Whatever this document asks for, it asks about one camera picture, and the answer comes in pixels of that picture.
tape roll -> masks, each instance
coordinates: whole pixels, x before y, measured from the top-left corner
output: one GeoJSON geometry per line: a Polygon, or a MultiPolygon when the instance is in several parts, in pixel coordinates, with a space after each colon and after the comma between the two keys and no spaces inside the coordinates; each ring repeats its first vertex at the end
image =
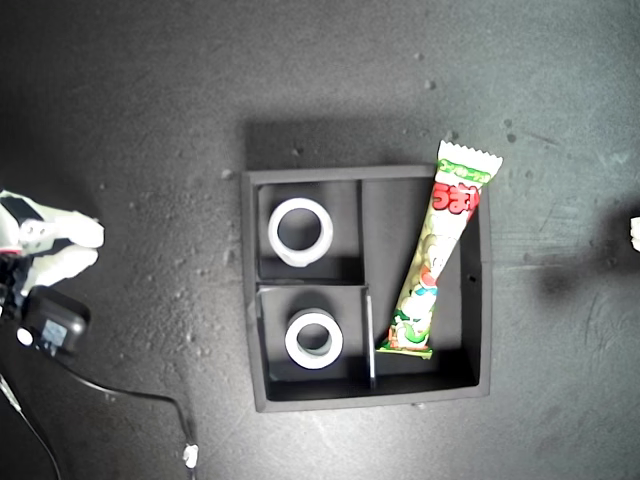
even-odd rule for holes
{"type": "Polygon", "coordinates": [[[331,247],[333,242],[333,221],[327,211],[317,202],[308,198],[292,198],[281,203],[273,211],[269,219],[269,243],[271,248],[282,259],[284,263],[296,268],[304,268],[309,264],[320,260],[331,247]],[[282,243],[278,235],[278,227],[284,216],[293,210],[309,210],[313,212],[320,221],[320,236],[316,243],[306,250],[293,250],[282,243]]]}
{"type": "Polygon", "coordinates": [[[342,330],[331,315],[319,308],[310,308],[293,316],[284,343],[291,360],[309,370],[318,370],[328,367],[338,359],[342,353],[344,338],[342,330]],[[320,325],[329,333],[329,338],[322,347],[306,349],[298,342],[298,334],[309,325],[320,325]]]}

black table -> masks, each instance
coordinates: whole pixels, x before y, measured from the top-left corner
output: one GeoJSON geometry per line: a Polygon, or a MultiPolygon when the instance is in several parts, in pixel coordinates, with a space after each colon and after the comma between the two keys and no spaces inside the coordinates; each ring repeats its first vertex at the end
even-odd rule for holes
{"type": "MultiPolygon", "coordinates": [[[[94,311],[74,368],[190,399],[201,478],[638,478],[640,2],[21,0],[0,32],[0,180],[107,229],[60,287],[94,311]],[[491,395],[255,413],[237,172],[445,136],[505,158],[491,395]]],[[[183,478],[173,412],[0,342],[65,478],[183,478]]],[[[0,425],[2,477],[53,478],[2,399],[0,425]]]]}

